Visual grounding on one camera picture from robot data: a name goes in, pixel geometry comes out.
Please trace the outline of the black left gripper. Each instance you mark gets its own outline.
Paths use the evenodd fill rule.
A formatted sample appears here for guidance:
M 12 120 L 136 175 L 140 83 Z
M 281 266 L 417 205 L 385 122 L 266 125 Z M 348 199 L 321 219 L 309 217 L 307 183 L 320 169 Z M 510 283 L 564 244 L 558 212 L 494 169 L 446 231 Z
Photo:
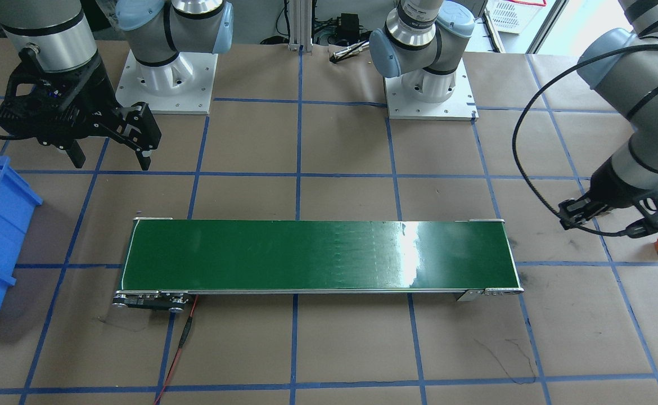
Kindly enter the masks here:
M 578 228 L 592 218 L 614 209 L 634 207 L 642 217 L 620 231 L 620 236 L 645 237 L 658 233 L 658 186 L 634 187 L 620 179 L 610 161 L 594 172 L 589 190 L 578 200 L 560 203 L 560 223 L 565 229 Z

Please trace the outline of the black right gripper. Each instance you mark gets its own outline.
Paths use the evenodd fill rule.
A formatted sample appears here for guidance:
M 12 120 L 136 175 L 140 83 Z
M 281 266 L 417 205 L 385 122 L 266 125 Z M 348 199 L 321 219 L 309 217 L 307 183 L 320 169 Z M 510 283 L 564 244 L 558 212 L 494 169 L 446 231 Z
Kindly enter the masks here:
M 67 150 L 77 169 L 87 161 L 78 141 L 108 137 L 136 152 L 141 170 L 149 170 L 152 150 L 160 142 L 159 126 L 146 102 L 131 107 L 118 102 L 100 54 L 62 72 L 39 66 L 33 48 L 19 55 L 0 105 L 3 130 Z

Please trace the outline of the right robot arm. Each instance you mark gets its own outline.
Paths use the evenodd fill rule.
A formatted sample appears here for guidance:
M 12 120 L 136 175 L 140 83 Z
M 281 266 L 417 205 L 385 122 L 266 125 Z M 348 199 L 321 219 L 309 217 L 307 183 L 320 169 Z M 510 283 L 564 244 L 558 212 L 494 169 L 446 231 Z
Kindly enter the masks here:
M 116 99 L 79 1 L 0 1 L 0 26 L 20 56 L 0 104 L 5 140 L 35 138 L 82 168 L 79 140 L 111 138 L 134 151 L 142 170 L 149 169 L 161 133 L 146 96 L 176 96 L 196 87 L 187 56 L 229 51 L 232 5 L 120 1 L 115 12 L 144 95 L 130 106 Z

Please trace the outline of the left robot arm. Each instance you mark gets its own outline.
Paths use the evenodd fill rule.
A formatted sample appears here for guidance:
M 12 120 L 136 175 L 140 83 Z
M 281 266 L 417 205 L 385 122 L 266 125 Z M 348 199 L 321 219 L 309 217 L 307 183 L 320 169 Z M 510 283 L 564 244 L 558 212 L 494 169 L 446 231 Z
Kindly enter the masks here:
M 607 31 L 550 84 L 577 72 L 632 124 L 633 135 L 592 174 L 586 193 L 550 211 L 564 229 L 584 230 L 599 215 L 633 207 L 641 217 L 614 236 L 637 239 L 658 233 L 658 1 L 620 5 L 633 30 Z M 452 94 L 474 28 L 459 3 L 401 1 L 370 34 L 368 49 L 381 76 L 418 82 L 418 99 L 438 103 Z

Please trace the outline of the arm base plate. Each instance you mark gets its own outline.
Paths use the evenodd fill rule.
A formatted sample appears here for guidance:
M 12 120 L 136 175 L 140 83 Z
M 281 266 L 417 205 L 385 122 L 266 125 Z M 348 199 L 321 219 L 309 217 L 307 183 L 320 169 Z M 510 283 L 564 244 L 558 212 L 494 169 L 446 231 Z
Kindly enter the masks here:
M 386 78 L 385 92 L 390 119 L 470 121 L 479 117 L 462 59 L 455 72 L 445 76 L 419 69 Z
M 165 66 L 140 64 L 129 51 L 116 99 L 124 107 L 146 102 L 157 114 L 210 115 L 218 55 L 180 53 Z

